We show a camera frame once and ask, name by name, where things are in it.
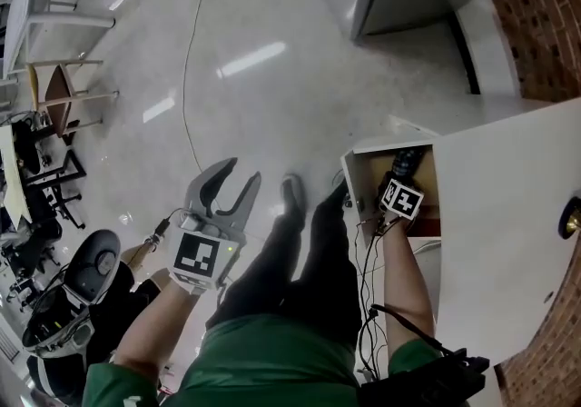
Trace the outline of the dark umbrella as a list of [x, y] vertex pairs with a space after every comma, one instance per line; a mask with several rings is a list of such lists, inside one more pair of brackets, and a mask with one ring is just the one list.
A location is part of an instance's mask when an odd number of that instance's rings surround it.
[[391, 166], [391, 175], [398, 180], [411, 179], [426, 152], [424, 147], [416, 146], [399, 150]]

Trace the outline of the white desk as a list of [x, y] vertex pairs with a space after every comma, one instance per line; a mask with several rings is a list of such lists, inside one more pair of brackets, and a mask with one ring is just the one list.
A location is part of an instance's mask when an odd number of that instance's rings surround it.
[[576, 246], [557, 226], [581, 194], [581, 98], [449, 135], [397, 117], [390, 123], [396, 134], [432, 143], [441, 228], [440, 266], [428, 273], [436, 336], [503, 362], [533, 339]]

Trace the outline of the black office chair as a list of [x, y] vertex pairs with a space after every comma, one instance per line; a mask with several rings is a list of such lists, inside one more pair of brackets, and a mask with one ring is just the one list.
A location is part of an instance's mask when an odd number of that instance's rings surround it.
[[0, 255], [5, 258], [16, 280], [44, 273], [44, 263], [61, 264], [54, 258], [54, 243], [62, 237], [62, 226], [51, 219], [33, 230], [27, 226], [18, 232], [0, 233]]

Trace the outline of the person's green shirt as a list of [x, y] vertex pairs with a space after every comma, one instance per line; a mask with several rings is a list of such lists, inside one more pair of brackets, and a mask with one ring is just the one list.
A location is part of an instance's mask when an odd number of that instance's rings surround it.
[[354, 352], [271, 314], [204, 335], [178, 390], [158, 402], [152, 382], [112, 363], [89, 368], [82, 407], [359, 407]]

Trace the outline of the person's black trousers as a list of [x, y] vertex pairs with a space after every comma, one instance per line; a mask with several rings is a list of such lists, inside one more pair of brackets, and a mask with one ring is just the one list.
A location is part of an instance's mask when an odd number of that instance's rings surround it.
[[292, 276], [306, 216], [284, 210], [275, 219], [261, 252], [226, 292], [207, 328], [250, 315], [272, 314], [304, 323], [353, 349], [362, 321], [357, 270], [349, 257], [343, 219], [347, 193], [331, 192], [315, 209], [310, 251], [298, 280]]

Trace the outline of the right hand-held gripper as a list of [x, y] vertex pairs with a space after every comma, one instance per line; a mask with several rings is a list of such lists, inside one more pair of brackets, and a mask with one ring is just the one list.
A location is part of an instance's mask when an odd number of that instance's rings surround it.
[[413, 220], [423, 199], [424, 193], [412, 178], [385, 175], [378, 188], [377, 207], [383, 213]]

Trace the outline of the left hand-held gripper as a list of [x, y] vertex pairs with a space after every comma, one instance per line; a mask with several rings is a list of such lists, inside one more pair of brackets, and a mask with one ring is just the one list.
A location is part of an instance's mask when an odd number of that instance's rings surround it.
[[237, 157], [223, 159], [194, 178], [185, 195], [185, 209], [191, 212], [183, 213], [171, 227], [169, 272], [178, 270], [211, 282], [211, 290], [225, 286], [226, 277], [246, 245], [243, 231], [261, 187], [261, 173], [256, 172], [230, 210], [213, 211], [212, 203], [237, 162]]

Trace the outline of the person's left hand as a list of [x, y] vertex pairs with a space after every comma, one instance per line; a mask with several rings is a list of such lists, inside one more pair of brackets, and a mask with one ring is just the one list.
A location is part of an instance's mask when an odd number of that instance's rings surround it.
[[212, 288], [211, 282], [181, 274], [178, 272], [178, 270], [170, 271], [170, 276], [172, 280], [176, 282], [181, 288], [183, 288], [183, 290], [185, 290], [189, 295], [201, 296]]

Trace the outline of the grey rounded robot shell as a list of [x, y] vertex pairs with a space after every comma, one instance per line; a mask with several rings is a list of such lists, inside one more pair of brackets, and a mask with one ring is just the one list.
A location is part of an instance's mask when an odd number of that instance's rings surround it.
[[22, 345], [39, 358], [86, 353], [94, 335], [90, 311], [113, 282], [121, 244], [116, 233], [97, 230], [47, 285], [33, 305]]

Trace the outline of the white drawer with wooden bottom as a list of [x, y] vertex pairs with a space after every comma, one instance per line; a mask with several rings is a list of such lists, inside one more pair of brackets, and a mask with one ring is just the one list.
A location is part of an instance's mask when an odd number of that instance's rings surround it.
[[359, 239], [367, 245], [380, 218], [376, 206], [379, 185], [391, 168], [396, 153], [402, 149], [420, 148], [425, 151], [413, 175], [413, 184], [424, 194], [419, 213], [409, 230], [409, 237], [418, 240], [441, 238], [438, 183], [432, 143], [426, 137], [388, 134], [357, 143], [342, 157], [342, 166], [350, 189], [350, 200], [357, 213]]

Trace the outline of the brown seat wooden chair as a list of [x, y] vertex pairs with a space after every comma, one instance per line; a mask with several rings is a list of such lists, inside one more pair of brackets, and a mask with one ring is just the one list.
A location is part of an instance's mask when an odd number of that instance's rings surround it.
[[[68, 127], [68, 118], [72, 105], [82, 101], [97, 100], [104, 98], [116, 99], [119, 91], [115, 90], [108, 94], [90, 94], [88, 90], [76, 90], [71, 76], [68, 73], [69, 65], [101, 65], [102, 60], [52, 60], [29, 62], [25, 64], [25, 71], [28, 74], [32, 92], [33, 108], [36, 112], [46, 112], [50, 118], [55, 134], [59, 138], [87, 129], [103, 122], [102, 119], [86, 124], [79, 124], [75, 127]], [[54, 67], [46, 87], [44, 97], [40, 97], [38, 69], [42, 67]]]

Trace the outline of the person's left forearm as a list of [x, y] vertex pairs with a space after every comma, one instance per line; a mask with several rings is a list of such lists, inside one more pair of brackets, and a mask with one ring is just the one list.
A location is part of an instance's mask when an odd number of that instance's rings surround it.
[[170, 280], [124, 334], [113, 363], [156, 384], [199, 299]]

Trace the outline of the person's black left shoe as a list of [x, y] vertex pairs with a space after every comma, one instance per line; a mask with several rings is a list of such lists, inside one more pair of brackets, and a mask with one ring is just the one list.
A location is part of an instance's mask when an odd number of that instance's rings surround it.
[[281, 182], [281, 198], [286, 211], [295, 212], [301, 217], [306, 216], [306, 194], [302, 179], [299, 175], [288, 173], [283, 177]]

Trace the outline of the white shade table lamp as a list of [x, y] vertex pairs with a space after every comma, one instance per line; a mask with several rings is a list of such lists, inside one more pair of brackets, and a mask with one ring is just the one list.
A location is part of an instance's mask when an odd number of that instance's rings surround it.
[[581, 230], [581, 198], [574, 196], [567, 202], [561, 213], [557, 230], [564, 240]]

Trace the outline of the person's right forearm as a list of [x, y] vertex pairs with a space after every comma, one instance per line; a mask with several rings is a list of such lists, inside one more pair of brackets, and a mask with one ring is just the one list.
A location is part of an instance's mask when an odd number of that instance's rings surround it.
[[384, 306], [435, 335], [435, 320], [428, 288], [406, 235], [406, 224], [395, 222], [382, 237]]

